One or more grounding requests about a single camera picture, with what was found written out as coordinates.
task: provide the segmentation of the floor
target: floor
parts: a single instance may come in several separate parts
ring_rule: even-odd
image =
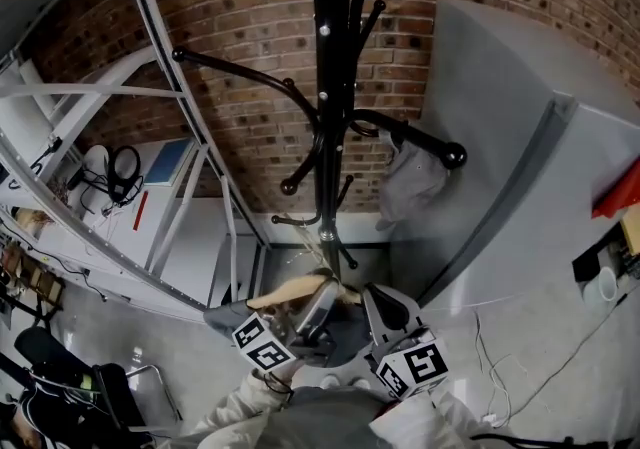
[[[117,362],[125,369],[152,363],[164,371],[184,416],[188,431],[215,402],[232,390],[249,371],[229,342],[206,326],[179,321],[100,298],[77,286],[65,292],[65,310],[57,315],[55,332],[87,363]],[[589,311],[570,281],[547,283],[502,303],[477,308],[487,353],[509,392],[512,411],[518,410],[545,379],[560,368],[580,341],[606,312]],[[473,309],[451,315],[427,307],[425,317],[447,348],[448,387],[474,414],[487,413],[494,387],[489,364],[480,370]],[[13,329],[0,330],[0,350],[11,358],[13,338],[30,320],[14,313]],[[640,421],[640,291],[632,293],[586,342],[566,368],[530,405],[511,419],[509,427],[522,437],[577,442],[615,440],[632,436]],[[345,381],[367,376],[359,358],[335,370]],[[296,384],[317,384],[326,373],[305,367]],[[151,381],[134,383],[145,392],[148,423],[172,422],[159,389]],[[1,377],[2,392],[16,394],[15,384]],[[155,399],[149,390],[156,394]],[[506,413],[502,392],[495,394],[491,412],[498,420]]]

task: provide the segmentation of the coat rack pole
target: coat rack pole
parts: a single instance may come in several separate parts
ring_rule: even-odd
[[[314,0],[316,28],[316,82],[317,109],[297,90],[291,79],[280,81],[262,72],[194,53],[182,47],[176,48],[176,61],[190,61],[200,65],[239,75],[270,86],[293,100],[307,116],[313,131],[313,146],[298,169],[283,180],[280,189],[285,195],[294,195],[307,174],[314,170],[316,216],[310,220],[293,220],[273,216],[273,223],[299,227],[320,221],[319,237],[324,257],[333,272],[340,276],[339,254],[349,267],[358,263],[341,243],[336,228],[337,211],[344,200],[353,177],[347,176],[340,190],[342,152],[346,131],[351,128],[358,134],[377,137],[378,130],[365,128],[360,122],[390,131],[396,138],[407,140],[437,156],[443,165],[453,170],[467,160],[467,152],[459,143],[444,142],[391,117],[366,109],[354,109],[355,81],[358,58],[365,46],[375,22],[385,3],[374,3],[369,19],[361,28],[365,0]]]

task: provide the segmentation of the brick wall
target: brick wall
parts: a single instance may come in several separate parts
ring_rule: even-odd
[[[365,11],[374,0],[367,0]],[[400,119],[417,118],[429,74],[435,0],[385,0],[358,70],[358,107]],[[640,0],[469,0],[554,26],[591,49],[640,99]],[[292,77],[315,95],[312,0],[158,0],[175,44]],[[66,0],[29,42],[47,80],[70,81],[147,45],[134,0]],[[279,182],[305,155],[311,135],[302,113],[281,95],[246,80],[186,66],[189,83],[234,177],[259,211],[313,209],[310,176],[295,197]],[[133,83],[159,85],[156,65]],[[83,133],[86,144],[150,141],[187,134],[175,103],[114,99]],[[344,172],[353,184],[344,208],[377,210],[389,154],[379,142],[350,133]],[[204,181],[201,193],[214,188]]]

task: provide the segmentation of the sleeve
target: sleeve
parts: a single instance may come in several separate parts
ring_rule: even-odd
[[[502,449],[504,446],[495,441],[471,440],[475,434],[496,430],[478,422],[466,405],[444,387],[437,387],[431,395],[424,392],[402,401],[369,427],[394,449]]]
[[[291,379],[288,378],[285,384],[290,386]],[[205,415],[194,431],[217,431],[262,412],[277,410],[287,400],[288,393],[275,392],[282,388],[277,383],[272,387],[274,390],[267,387],[264,379],[254,369],[242,380],[240,387],[220,400],[213,410]]]

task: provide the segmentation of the white cable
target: white cable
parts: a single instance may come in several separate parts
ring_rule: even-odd
[[[496,298],[495,300],[488,300],[488,301],[482,301],[479,303],[470,303],[468,305],[454,305],[452,307],[438,307],[438,308],[433,308],[433,309],[421,309],[422,312],[440,312],[443,310],[462,310],[462,309],[472,309],[475,307],[482,307],[484,305],[491,305],[492,303],[498,303],[501,301],[506,301],[506,300],[513,300],[515,298],[518,298],[524,294],[527,294],[530,291],[527,292],[523,292],[523,293],[518,293],[518,294],[512,294],[511,296],[504,296],[503,298]]]
[[[501,391],[504,394],[505,399],[507,400],[507,413],[504,416],[504,418],[502,419],[501,423],[493,423],[493,427],[494,428],[502,428],[503,426],[506,426],[507,423],[509,422],[509,419],[511,418],[511,398],[509,397],[509,392],[507,391],[507,387],[505,386],[504,382],[502,381],[502,379],[498,376],[497,372],[496,372],[496,366],[500,363],[503,362],[505,358],[507,358],[510,355],[504,356],[502,357],[500,360],[498,360],[495,364],[493,364],[491,366],[491,369],[489,369],[489,377],[491,378],[491,381],[493,382],[493,386],[498,389],[499,391]],[[494,395],[491,396],[491,401],[489,401],[489,406],[487,406],[487,415],[490,415],[491,413],[491,405],[493,404],[493,399],[495,398],[495,393]]]

